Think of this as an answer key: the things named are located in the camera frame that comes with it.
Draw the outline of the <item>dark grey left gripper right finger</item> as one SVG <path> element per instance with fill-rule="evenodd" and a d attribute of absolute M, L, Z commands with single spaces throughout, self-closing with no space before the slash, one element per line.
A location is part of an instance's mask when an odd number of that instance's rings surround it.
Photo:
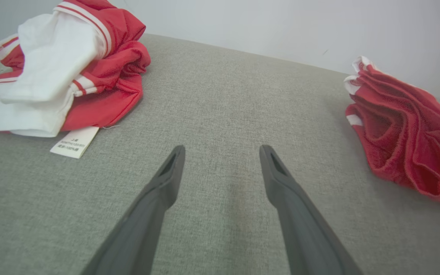
<path fill-rule="evenodd" d="M 276 208 L 291 275 L 363 275 L 273 147 L 259 151 L 269 202 Z"/>

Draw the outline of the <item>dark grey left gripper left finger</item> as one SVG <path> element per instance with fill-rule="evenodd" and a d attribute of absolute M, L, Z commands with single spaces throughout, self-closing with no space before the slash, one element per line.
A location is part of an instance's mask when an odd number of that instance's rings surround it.
<path fill-rule="evenodd" d="M 176 146 L 81 275 L 150 275 L 166 211 L 176 202 L 186 150 Z"/>

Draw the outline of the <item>red jersey with white sleeves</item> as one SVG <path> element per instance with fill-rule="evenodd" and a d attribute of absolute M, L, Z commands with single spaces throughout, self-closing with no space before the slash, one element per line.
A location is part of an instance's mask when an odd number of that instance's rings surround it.
<path fill-rule="evenodd" d="M 99 129 L 142 99 L 151 63 L 146 26 L 108 0 L 62 0 L 0 41 L 0 132 L 53 138 L 51 153 L 79 159 Z"/>

